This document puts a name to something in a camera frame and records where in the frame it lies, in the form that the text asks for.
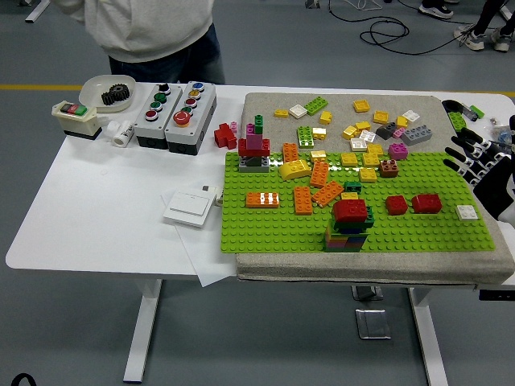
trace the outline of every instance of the sneaker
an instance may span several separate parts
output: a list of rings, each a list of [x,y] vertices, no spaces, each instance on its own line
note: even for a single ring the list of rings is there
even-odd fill
[[[418,8],[419,14],[426,14],[428,16],[431,16],[432,18],[443,18],[448,19],[451,18],[454,14],[451,10],[448,10],[446,6],[443,4],[438,6],[432,6],[429,8],[426,8],[425,6],[420,6]]]
[[[484,50],[485,34],[474,34],[475,24],[461,26],[454,30],[454,37],[459,41],[459,45],[465,44],[473,51]]]
[[[511,35],[501,35],[501,29],[496,28],[490,38],[493,41],[493,49],[499,52],[508,52],[509,44],[512,41]]]

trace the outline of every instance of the gray sweatshirt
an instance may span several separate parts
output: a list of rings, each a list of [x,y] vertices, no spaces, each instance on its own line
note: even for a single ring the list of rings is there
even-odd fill
[[[212,24],[214,0],[51,0],[86,27],[105,53],[139,63],[189,46]]]

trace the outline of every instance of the small white cylinder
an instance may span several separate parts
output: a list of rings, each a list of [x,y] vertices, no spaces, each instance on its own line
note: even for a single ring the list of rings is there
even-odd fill
[[[123,121],[120,128],[113,137],[113,145],[116,147],[126,147],[134,134],[132,122]]]

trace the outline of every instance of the gray floor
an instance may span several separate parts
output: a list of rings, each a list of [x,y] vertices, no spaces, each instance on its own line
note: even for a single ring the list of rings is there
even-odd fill
[[[371,22],[344,23],[302,0],[217,0],[214,10],[229,84],[512,92],[513,55],[448,44],[430,55],[399,55],[359,39]],[[406,4],[418,6],[417,2]],[[34,24],[30,9],[0,2],[0,85],[83,84],[109,73],[102,51],[50,6]],[[451,38],[455,24],[423,17],[398,2],[359,12],[391,15],[410,35],[387,47],[420,52]],[[476,21],[482,2],[452,6],[455,21]],[[500,18],[492,23],[502,24]],[[51,106],[78,92],[1,90],[0,255],[5,256],[64,134]],[[0,265],[0,384],[20,372],[39,386],[122,384],[140,297],[131,281],[98,276],[20,273]],[[404,289],[381,303],[352,300],[337,284],[238,282],[202,289],[167,281],[144,384],[426,384]],[[447,377],[456,385],[511,385],[515,307],[479,302],[468,290],[430,295]],[[356,308],[388,311],[390,341],[359,340]]]

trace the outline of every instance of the robotic hand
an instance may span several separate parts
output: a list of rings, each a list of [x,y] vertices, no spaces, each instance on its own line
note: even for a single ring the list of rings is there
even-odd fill
[[[515,115],[509,119],[509,128],[513,144]],[[477,199],[494,219],[515,228],[515,151],[509,157],[497,145],[469,129],[462,129],[459,138],[452,137],[451,140],[463,148],[466,155],[450,147],[446,147],[445,152],[463,165],[449,159],[444,159],[443,163],[473,187]]]

